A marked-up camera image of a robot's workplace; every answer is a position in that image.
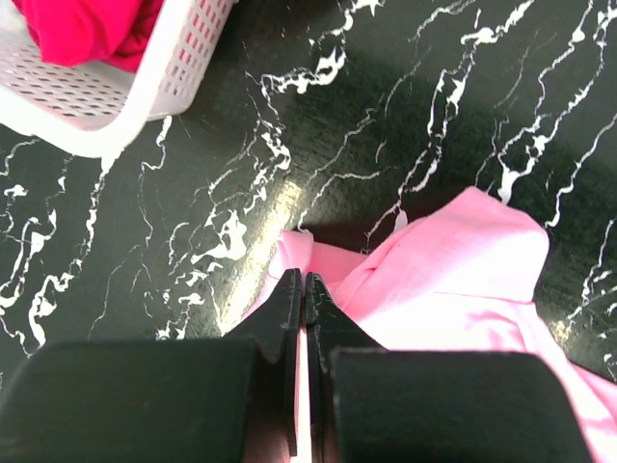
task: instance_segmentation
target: black plastic part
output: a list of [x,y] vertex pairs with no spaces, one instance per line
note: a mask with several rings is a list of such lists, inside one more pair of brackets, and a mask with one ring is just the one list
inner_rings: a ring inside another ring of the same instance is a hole
[[312,461],[335,463],[330,354],[341,347],[383,348],[336,306],[321,277],[312,273],[307,276],[306,324]]
[[44,348],[4,393],[0,460],[284,460],[296,446],[300,309],[301,275],[288,271],[219,340]]
[[591,462],[552,371],[526,354],[333,353],[340,462]]

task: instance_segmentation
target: pink cloth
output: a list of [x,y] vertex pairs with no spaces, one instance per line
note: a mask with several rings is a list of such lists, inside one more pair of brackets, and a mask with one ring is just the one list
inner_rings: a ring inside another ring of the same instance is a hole
[[286,268],[300,268],[319,273],[338,306],[386,348],[538,355],[561,380],[596,460],[617,461],[617,385],[571,364],[532,303],[548,248],[526,214],[470,188],[370,256],[284,232],[259,302]]
[[137,71],[164,0],[13,0],[45,63]]

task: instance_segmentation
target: black marble table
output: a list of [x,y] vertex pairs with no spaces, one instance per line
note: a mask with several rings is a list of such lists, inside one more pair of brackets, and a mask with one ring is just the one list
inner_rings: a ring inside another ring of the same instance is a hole
[[550,236],[538,311],[617,380],[617,5],[242,0],[199,95],[109,172],[0,127],[0,371],[216,337],[279,233],[370,252],[465,187]]

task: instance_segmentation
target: white basket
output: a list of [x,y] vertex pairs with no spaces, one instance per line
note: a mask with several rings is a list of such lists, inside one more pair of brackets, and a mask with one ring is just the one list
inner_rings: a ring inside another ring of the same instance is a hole
[[27,31],[0,29],[0,123],[85,157],[117,155],[146,121],[185,111],[233,0],[166,0],[136,74],[40,61]]

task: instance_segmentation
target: folded pink garment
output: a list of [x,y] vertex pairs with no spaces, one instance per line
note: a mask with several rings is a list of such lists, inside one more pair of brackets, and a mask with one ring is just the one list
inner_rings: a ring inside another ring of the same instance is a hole
[[[571,364],[531,302],[548,247],[526,214],[470,188],[370,256],[284,232],[258,302],[286,268],[300,268],[321,274],[338,306],[389,349],[538,355],[561,380],[595,458],[615,461],[617,385]],[[300,383],[306,402],[306,373]]]
[[45,63],[137,71],[164,0],[13,0]]

